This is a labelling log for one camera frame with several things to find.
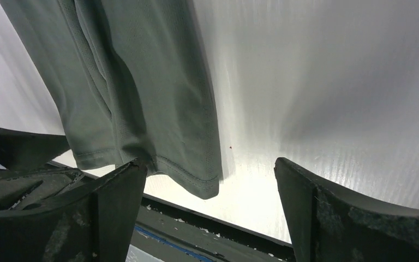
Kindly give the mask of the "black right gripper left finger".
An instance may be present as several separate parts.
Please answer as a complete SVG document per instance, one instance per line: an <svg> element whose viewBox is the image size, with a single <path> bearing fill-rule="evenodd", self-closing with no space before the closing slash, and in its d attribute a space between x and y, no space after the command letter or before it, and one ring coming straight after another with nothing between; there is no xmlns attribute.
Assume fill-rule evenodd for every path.
<svg viewBox="0 0 419 262"><path fill-rule="evenodd" d="M137 161L114 171L129 164L141 168L146 179L147 168ZM78 187L23 210L1 210L0 261L93 261L93 227L84 184L82 179Z"/></svg>

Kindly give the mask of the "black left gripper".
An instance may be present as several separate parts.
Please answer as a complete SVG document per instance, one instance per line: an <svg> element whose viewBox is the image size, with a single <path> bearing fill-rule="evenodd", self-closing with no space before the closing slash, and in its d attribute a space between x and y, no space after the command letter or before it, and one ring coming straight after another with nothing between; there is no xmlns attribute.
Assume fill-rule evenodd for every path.
<svg viewBox="0 0 419 262"><path fill-rule="evenodd" d="M78 169L39 168L70 149L64 135L20 132L0 128L0 211L23 210L28 205L78 187L84 173Z"/></svg>

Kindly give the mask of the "dark grey t shirt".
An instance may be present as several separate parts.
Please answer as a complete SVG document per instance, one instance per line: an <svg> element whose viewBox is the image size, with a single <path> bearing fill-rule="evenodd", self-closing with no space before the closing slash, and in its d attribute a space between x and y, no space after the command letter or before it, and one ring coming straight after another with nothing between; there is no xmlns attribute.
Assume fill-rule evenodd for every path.
<svg viewBox="0 0 419 262"><path fill-rule="evenodd" d="M77 166L141 160L218 195L216 104L191 1L1 1L54 100Z"/></svg>

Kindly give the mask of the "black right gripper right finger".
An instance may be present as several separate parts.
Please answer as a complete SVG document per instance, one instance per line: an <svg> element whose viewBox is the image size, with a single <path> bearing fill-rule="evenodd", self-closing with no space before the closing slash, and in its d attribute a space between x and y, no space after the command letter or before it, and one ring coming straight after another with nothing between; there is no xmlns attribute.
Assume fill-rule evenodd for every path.
<svg viewBox="0 0 419 262"><path fill-rule="evenodd" d="M371 198L283 157L274 173L297 261L419 261L419 209Z"/></svg>

